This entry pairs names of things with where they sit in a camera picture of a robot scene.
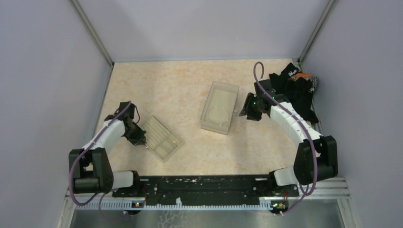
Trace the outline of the beige ring-slot tray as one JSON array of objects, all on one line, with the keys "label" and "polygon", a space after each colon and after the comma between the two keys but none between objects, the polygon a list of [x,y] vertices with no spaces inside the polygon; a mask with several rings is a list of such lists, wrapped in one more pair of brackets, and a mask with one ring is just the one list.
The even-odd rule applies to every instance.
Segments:
[{"label": "beige ring-slot tray", "polygon": [[163,163],[167,162],[184,144],[184,141],[154,115],[149,117],[141,128],[146,131],[146,147]]}]

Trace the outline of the silver pearl-tipped bangle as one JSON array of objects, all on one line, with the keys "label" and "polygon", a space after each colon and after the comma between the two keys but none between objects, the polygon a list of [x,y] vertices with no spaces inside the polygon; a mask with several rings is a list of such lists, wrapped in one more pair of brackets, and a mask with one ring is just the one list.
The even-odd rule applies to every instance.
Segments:
[{"label": "silver pearl-tipped bangle", "polygon": [[217,124],[225,124],[229,120],[229,112],[222,106],[214,106],[208,111],[208,119]]}]

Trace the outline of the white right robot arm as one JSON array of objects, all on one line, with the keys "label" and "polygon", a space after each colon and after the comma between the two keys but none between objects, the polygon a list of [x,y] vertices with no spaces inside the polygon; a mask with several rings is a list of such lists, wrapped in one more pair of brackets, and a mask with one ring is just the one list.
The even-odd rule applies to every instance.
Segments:
[{"label": "white right robot arm", "polygon": [[292,166],[269,173],[268,191],[281,195],[287,185],[313,184],[338,175],[337,143],[333,136],[314,130],[293,108],[283,94],[272,91],[270,80],[254,83],[255,92],[248,93],[240,116],[260,121],[263,114],[279,124],[297,147]]}]

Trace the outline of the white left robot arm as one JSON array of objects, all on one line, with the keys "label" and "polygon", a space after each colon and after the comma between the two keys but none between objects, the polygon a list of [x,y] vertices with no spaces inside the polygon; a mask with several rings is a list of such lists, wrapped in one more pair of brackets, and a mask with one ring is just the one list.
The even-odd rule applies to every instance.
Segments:
[{"label": "white left robot arm", "polygon": [[118,109],[106,117],[101,130],[80,149],[73,149],[69,159],[69,191],[73,194],[108,193],[112,189],[124,188],[130,196],[142,192],[142,183],[134,179],[133,171],[113,171],[108,153],[120,138],[126,138],[132,145],[145,145],[145,131],[134,116],[137,107],[121,102]]}]

